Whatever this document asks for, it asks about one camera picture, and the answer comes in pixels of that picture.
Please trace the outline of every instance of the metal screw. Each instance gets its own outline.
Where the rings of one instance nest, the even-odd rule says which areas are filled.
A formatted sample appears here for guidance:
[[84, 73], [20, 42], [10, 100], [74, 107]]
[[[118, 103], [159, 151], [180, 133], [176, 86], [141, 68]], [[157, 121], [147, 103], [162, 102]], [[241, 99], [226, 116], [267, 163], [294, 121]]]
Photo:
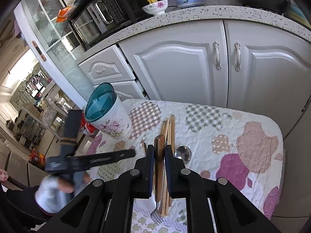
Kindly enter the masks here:
[[181, 174], [183, 174], [183, 175], [189, 175], [189, 174], [191, 173], [191, 171], [190, 171], [188, 168], [184, 168], [184, 169], [182, 169], [180, 172], [181, 172]]
[[226, 178], [219, 178], [218, 182], [219, 184], [226, 185], [228, 183], [228, 180]]
[[103, 184], [102, 180], [94, 180], [93, 181], [93, 186], [94, 187], [100, 187]]
[[138, 169], [132, 169], [132, 170], [130, 170], [130, 175], [135, 176], [135, 175], [138, 175], [138, 174], [139, 174], [139, 170], [138, 170]]

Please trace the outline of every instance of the drawer handle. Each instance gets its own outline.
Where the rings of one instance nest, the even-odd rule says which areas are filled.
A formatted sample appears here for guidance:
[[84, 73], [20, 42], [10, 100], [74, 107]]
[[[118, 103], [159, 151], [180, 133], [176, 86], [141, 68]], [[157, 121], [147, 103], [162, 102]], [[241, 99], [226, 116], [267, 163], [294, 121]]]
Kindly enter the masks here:
[[241, 69], [240, 69], [240, 64], [241, 64], [241, 52], [240, 52], [240, 47], [241, 45], [236, 42], [235, 43], [235, 48], [236, 48], [236, 70], [239, 72]]
[[105, 71], [105, 68], [101, 69], [101, 70], [97, 70], [96, 73], [100, 74], [101, 72]]
[[219, 44], [218, 42], [214, 42], [214, 46], [215, 46], [215, 51], [216, 51], [216, 56], [215, 56], [215, 59], [216, 59], [216, 64], [217, 64], [217, 70], [220, 70], [221, 69], [221, 66], [220, 66], [220, 57], [219, 57]]

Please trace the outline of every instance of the cabinet handle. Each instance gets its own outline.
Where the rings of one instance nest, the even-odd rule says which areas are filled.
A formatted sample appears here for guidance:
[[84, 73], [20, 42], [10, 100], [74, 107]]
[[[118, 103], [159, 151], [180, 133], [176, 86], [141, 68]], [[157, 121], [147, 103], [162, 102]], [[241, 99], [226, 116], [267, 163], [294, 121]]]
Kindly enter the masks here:
[[100, 74], [101, 72], [105, 71], [105, 68], [101, 69], [101, 70], [97, 70], [96, 73]]
[[221, 66], [220, 66], [220, 57], [219, 57], [219, 44], [218, 42], [214, 42], [214, 46], [215, 46], [215, 51], [216, 51], [216, 56], [215, 56], [215, 59], [216, 59], [216, 64], [217, 64], [217, 70], [220, 70], [221, 69]]
[[236, 48], [236, 70], [239, 72], [241, 69], [240, 69], [240, 64], [241, 64], [241, 52], [240, 52], [240, 47], [241, 45], [236, 42], [235, 43], [235, 48]]
[[32, 41], [32, 44], [34, 45], [34, 47], [36, 48], [38, 54], [40, 55], [40, 57], [42, 58], [43, 61], [46, 61], [46, 57], [42, 54], [40, 48], [38, 47], [36, 41]]

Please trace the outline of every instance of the person's hand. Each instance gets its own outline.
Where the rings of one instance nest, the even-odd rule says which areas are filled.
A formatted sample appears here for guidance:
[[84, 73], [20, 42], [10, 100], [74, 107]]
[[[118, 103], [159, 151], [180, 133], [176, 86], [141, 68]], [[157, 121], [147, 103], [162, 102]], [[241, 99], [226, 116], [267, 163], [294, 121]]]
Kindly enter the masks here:
[[62, 191], [63, 193], [66, 193], [66, 194], [70, 194], [74, 191], [73, 185], [71, 185], [69, 182], [63, 180], [62, 178], [58, 179], [57, 189], [59, 191]]

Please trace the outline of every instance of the floral tablecloth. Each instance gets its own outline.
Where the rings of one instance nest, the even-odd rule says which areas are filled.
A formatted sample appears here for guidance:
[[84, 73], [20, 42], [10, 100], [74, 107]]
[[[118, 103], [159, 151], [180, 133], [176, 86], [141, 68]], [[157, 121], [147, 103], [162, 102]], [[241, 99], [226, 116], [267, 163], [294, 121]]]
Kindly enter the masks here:
[[[131, 131], [121, 139], [99, 132], [87, 154], [135, 148], [136, 156], [118, 163], [94, 167], [92, 178], [104, 181], [132, 169], [145, 156], [143, 144], [153, 144], [164, 120], [175, 115], [175, 147], [192, 151], [187, 168], [203, 178], [226, 177], [267, 218], [271, 218], [280, 190], [283, 139], [277, 124], [268, 117], [187, 103], [151, 100], [123, 102], [132, 119]], [[132, 233], [186, 232], [185, 199], [174, 199], [169, 215], [157, 226], [150, 218], [154, 196], [136, 200]]]

